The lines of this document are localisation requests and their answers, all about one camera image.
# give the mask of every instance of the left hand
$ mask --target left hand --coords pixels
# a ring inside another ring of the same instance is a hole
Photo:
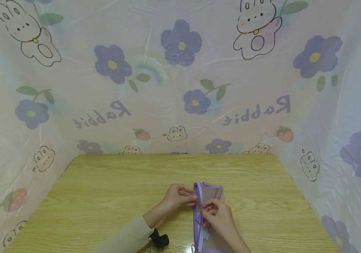
[[[171,211],[176,210],[180,206],[193,207],[196,204],[197,196],[194,190],[184,184],[170,185],[161,204],[170,208]]]

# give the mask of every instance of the wooden table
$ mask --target wooden table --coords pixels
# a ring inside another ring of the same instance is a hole
[[[196,181],[223,186],[253,253],[338,252],[277,157],[183,154],[79,155],[5,252],[90,252],[156,205],[171,183]],[[192,224],[191,208],[161,224],[170,238],[165,253],[191,253]]]

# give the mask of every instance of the red strawberry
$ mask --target red strawberry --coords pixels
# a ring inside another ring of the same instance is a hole
[[[17,211],[27,200],[27,191],[24,188],[16,189],[10,192],[5,200],[0,204],[0,208],[3,207],[5,212]]]
[[[148,141],[151,138],[149,133],[142,128],[138,128],[138,129],[134,128],[133,130],[135,131],[134,132],[135,137],[137,139],[140,139],[141,141]]]
[[[294,133],[291,128],[283,126],[281,126],[280,129],[276,131],[276,136],[285,143],[290,143],[294,139]]]

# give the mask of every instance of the purple trim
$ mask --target purple trim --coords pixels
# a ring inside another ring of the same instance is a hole
[[[198,214],[197,210],[198,210],[198,205],[203,205],[203,195],[202,195],[202,188],[201,185],[205,185],[211,188],[217,188],[220,189],[220,191],[218,192],[218,196],[216,196],[216,198],[219,198],[222,193],[223,193],[223,187],[222,186],[216,186],[214,184],[209,184],[207,182],[196,182],[194,183],[194,192],[196,192],[197,190],[199,191],[199,198],[200,198],[200,202],[197,203],[197,205],[195,205],[193,207],[193,236],[194,236],[194,248],[197,249],[197,252],[200,253],[228,253],[228,252],[222,252],[222,251],[216,251],[216,250],[211,250],[211,249],[205,249],[202,250],[202,245],[203,245],[203,236],[204,236],[204,232],[203,232],[203,228],[202,228],[202,221],[203,221],[203,217],[202,214]]]
[[[197,183],[197,187],[199,187],[199,197],[200,197],[200,205],[201,205],[201,211],[203,210],[203,190],[201,188],[201,185],[200,183]],[[199,229],[199,244],[198,244],[198,247],[197,247],[197,251],[199,252],[202,252],[202,247],[203,247],[203,236],[204,236],[204,233],[202,231],[202,226],[200,226],[200,229]]]
[[[197,183],[194,183],[194,192],[196,193],[197,191]],[[198,226],[197,226],[197,205],[194,205],[193,207],[193,236],[194,236],[194,248],[197,247],[197,244],[199,243],[198,240],[197,240],[197,234],[198,234]]]

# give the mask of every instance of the transparent pouch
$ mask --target transparent pouch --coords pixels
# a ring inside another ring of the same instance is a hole
[[[228,243],[211,227],[202,227],[202,205],[207,200],[216,198],[225,201],[223,187],[209,183],[194,183],[197,205],[193,208],[194,248],[199,253],[232,253]]]

